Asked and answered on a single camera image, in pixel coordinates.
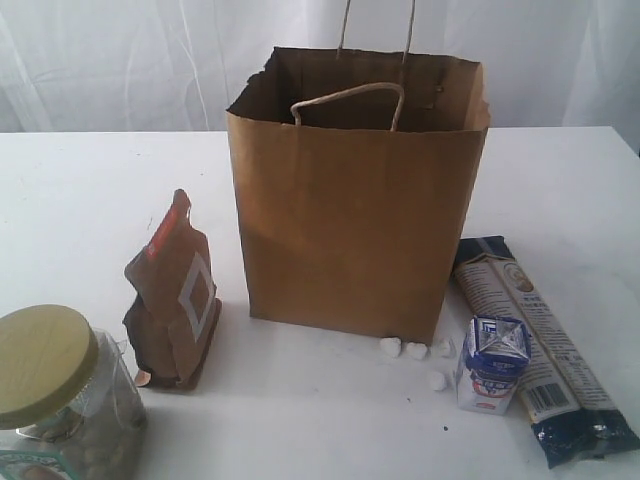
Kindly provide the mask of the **white curtain backdrop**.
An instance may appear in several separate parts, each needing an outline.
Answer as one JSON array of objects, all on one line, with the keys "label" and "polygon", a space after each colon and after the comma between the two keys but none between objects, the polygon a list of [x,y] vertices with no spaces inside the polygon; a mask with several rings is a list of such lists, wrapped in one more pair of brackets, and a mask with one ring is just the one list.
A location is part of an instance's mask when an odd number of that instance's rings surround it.
[{"label": "white curtain backdrop", "polygon": [[5,1],[5,132],[221,130],[276,46],[484,65],[497,126],[639,141],[635,1]]}]

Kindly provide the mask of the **milk carton blue white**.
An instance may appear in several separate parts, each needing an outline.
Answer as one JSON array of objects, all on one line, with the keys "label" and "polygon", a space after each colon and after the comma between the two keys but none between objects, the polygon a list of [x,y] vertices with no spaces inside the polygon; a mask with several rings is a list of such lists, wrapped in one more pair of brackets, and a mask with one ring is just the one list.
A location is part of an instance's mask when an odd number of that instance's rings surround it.
[{"label": "milk carton blue white", "polygon": [[474,316],[454,374],[458,407],[478,413],[504,414],[531,356],[529,333],[523,321]]}]

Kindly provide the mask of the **brown coffee pouch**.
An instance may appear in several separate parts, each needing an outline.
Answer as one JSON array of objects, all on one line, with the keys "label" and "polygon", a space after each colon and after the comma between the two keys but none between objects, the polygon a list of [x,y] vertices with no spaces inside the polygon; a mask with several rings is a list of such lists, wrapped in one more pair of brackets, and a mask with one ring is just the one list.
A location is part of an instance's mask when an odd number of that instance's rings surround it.
[{"label": "brown coffee pouch", "polygon": [[138,387],[196,387],[222,302],[211,272],[208,239],[190,222],[191,201],[178,189],[149,242],[126,265],[136,291],[125,314]]}]

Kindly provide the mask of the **nut jar gold lid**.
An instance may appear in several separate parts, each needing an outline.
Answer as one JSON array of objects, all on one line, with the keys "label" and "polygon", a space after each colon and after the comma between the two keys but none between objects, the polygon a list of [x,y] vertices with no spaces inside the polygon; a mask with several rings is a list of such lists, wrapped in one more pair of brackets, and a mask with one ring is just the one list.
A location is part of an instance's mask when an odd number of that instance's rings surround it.
[{"label": "nut jar gold lid", "polygon": [[132,479],[146,428],[112,336],[67,306],[1,319],[1,476]]}]

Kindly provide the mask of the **brown paper bag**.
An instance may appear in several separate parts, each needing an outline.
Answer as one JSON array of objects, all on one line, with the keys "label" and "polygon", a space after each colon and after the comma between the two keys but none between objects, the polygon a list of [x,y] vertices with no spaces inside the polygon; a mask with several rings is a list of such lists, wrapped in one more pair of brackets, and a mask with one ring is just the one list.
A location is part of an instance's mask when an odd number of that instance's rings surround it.
[{"label": "brown paper bag", "polygon": [[482,64],[277,47],[227,121],[251,316],[430,343],[490,125]]}]

